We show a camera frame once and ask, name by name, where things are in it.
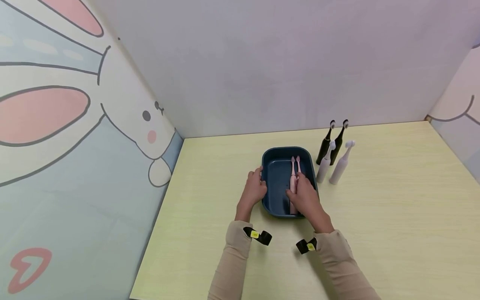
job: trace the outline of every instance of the wooden tabletop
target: wooden tabletop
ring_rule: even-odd
[[[206,299],[248,171],[272,147],[300,146],[315,160],[326,133],[186,139],[131,298]],[[356,145],[340,183],[326,180],[319,195],[379,295],[480,299],[480,186],[441,137],[412,122],[350,127],[348,140]],[[274,218],[258,204],[251,222],[273,239],[252,242],[243,299],[335,299],[318,257],[295,248],[312,237],[308,221]]]

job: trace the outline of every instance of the sleeve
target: sleeve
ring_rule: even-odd
[[[208,300],[240,300],[252,239],[243,231],[253,227],[243,221],[228,226],[226,245],[208,292]]]
[[[350,246],[338,230],[315,233],[317,253],[330,275],[340,300],[380,299],[353,258]]]

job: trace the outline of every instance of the dark blue tray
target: dark blue tray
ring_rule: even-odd
[[[290,187],[290,175],[292,173],[291,158],[300,156],[300,168],[303,174],[310,180],[312,186],[318,190],[315,181],[312,158],[307,150],[301,147],[279,147],[265,151],[262,157],[262,180],[267,183],[267,194],[262,199],[262,204],[267,212],[279,218],[304,218],[302,214],[290,214],[290,201],[285,190]]]

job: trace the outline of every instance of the red heart drawing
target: red heart drawing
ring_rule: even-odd
[[[22,261],[27,256],[36,256],[42,258],[42,263],[36,269],[36,271],[24,282],[20,282],[20,279],[24,275],[25,271],[32,265]],[[45,248],[29,248],[18,252],[10,262],[10,267],[17,270],[17,273],[13,276],[10,284],[8,285],[8,292],[10,294],[18,293],[24,290],[27,286],[31,285],[47,268],[50,260],[52,259],[52,252]]]

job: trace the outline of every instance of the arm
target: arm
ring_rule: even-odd
[[[339,299],[380,299],[358,267],[347,240],[340,231],[333,228],[330,216],[320,204],[317,191],[305,175],[299,173],[297,194],[287,190],[287,196],[313,226],[317,253],[332,279]]]
[[[353,258],[350,246],[342,233],[315,233],[317,253],[325,266],[340,299],[379,300]]]
[[[208,292],[208,300],[239,300],[243,290],[245,270],[251,238],[243,231],[252,224],[244,221],[232,221],[227,230],[227,243],[216,268]]]
[[[250,224],[253,206],[266,194],[265,181],[260,180],[262,167],[249,172],[247,183],[237,205],[235,221],[231,222],[226,237],[226,245],[216,268],[208,292],[208,300],[239,300],[243,290],[248,252],[252,239],[247,236],[244,227]]]

